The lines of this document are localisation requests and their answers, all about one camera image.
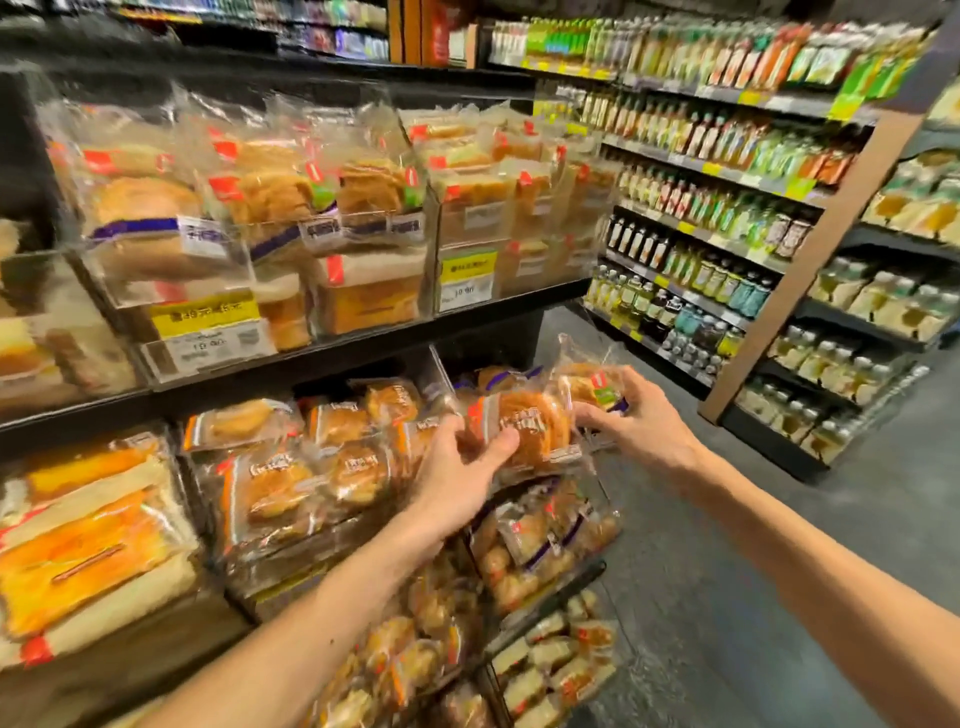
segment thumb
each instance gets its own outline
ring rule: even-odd
[[[573,402],[573,414],[577,426],[592,427],[603,432],[617,434],[622,431],[623,416],[613,412],[605,412],[600,407],[582,401]]]
[[[520,433],[513,427],[502,429],[470,467],[484,480],[493,480],[493,474],[507,462],[519,446]]]

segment bread package with orange stripe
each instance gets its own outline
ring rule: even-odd
[[[27,457],[0,496],[0,668],[78,650],[198,584],[200,544],[158,432]]]

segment concrete floor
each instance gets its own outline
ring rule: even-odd
[[[548,311],[538,359],[565,331],[602,351],[610,339],[570,311]],[[902,410],[803,485],[697,415],[685,390],[634,359],[693,432],[754,483],[844,546],[960,614],[960,357],[945,356]],[[603,579],[636,650],[629,670],[574,725],[861,728],[883,721],[783,610],[770,584],[695,508],[617,454],[597,469],[626,532]]]

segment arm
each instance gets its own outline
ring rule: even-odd
[[[461,429],[458,417],[441,422],[409,506],[316,590],[171,694],[140,728],[295,725],[406,578],[480,509],[493,473],[519,444],[515,430],[504,430],[465,465],[456,445]]]
[[[577,405],[624,452],[665,474],[777,586],[863,696],[897,726],[960,726],[960,618],[840,546],[705,448],[662,390],[623,370],[634,406]]]

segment yellow shelf label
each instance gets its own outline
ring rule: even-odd
[[[791,200],[803,200],[808,194],[810,194],[816,184],[816,180],[805,180],[795,177],[786,184],[786,191],[783,193],[783,195],[785,197],[789,197]]]
[[[489,276],[496,269],[496,251],[461,255],[445,260],[440,269],[441,283]]]
[[[158,303],[150,318],[161,339],[197,333],[260,318],[260,309],[250,290],[228,291],[187,303]]]
[[[743,91],[736,99],[737,104],[748,107],[758,107],[763,102],[763,94],[759,91]]]
[[[841,93],[833,100],[833,106],[827,112],[827,119],[831,121],[850,121],[856,110],[863,105],[863,102],[863,96],[858,96],[855,93]]]

